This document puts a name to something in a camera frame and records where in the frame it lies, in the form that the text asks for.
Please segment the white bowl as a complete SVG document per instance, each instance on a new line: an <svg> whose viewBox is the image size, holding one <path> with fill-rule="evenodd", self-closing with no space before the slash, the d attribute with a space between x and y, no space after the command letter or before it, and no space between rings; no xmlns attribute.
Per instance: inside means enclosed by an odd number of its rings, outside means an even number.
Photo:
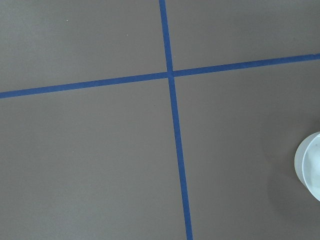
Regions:
<svg viewBox="0 0 320 240"><path fill-rule="evenodd" d="M294 169L300 182L310 194L320 200L320 133L305 138L294 156Z"/></svg>

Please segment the crosswise blue tape strip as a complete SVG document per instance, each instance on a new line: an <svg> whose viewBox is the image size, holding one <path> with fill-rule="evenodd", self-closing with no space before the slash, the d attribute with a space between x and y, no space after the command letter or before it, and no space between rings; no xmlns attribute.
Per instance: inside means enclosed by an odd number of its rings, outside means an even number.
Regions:
<svg viewBox="0 0 320 240"><path fill-rule="evenodd" d="M183 77L183 76L192 76L192 75L200 75L200 74L207 74L207 73L240 70L240 69L247 69L247 68L257 68L257 67L264 67L264 66L271 66L271 65L282 65L282 64L290 64L290 63L297 63L297 62L315 61L319 59L320 59L319 53L297 55L297 56L288 56L288 57L280 57L280 58L272 58L272 59L254 60L254 61L174 70L171 75L173 77ZM109 85L160 80L160 79L166 79L169 75L170 74L167 72L157 72L157 73L149 73L149 74L142 74L142 75L124 76L124 77L92 80L92 81L85 81L85 82L76 82L76 83L59 84L59 85L35 87L35 88L28 88L28 89L11 90L11 91L1 92L0 98L6 99L6 98L14 98L14 97L21 97L21 96L29 96L29 95L38 95L38 94L71 91L71 90L86 89L86 88L95 88L95 87L102 87L102 86L109 86Z"/></svg>

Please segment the long blue tape strip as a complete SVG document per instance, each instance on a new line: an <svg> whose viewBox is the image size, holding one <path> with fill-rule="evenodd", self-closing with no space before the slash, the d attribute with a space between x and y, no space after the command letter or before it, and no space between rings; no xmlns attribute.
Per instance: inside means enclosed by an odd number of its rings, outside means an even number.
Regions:
<svg viewBox="0 0 320 240"><path fill-rule="evenodd" d="M164 0L159 0L159 9L160 9L160 17L161 17L167 78L168 78L171 114L172 114L173 130L174 130L174 140L175 140L176 155L177 155L177 165L178 165L179 182L180 182L180 190L181 190L185 234L186 234L187 240L192 240L193 239L192 220L191 220L191 213L190 213L188 185L187 185L183 144L182 144L182 137L181 137L176 82L175 82L174 70L173 70L168 15L167 15L167 9L166 9L166 2Z"/></svg>

